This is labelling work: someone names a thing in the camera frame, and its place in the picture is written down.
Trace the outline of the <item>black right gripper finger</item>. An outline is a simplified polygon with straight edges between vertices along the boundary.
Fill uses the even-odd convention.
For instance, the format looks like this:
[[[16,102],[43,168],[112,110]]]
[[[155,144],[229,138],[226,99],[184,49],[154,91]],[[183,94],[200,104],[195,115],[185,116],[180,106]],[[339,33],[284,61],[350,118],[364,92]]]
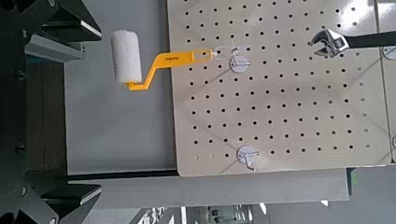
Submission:
[[[13,0],[21,18],[24,52],[54,62],[85,58],[83,42],[102,40],[102,30],[82,0]]]
[[[25,178],[26,191],[13,224],[83,224],[102,193],[98,184],[72,184],[57,176]]]

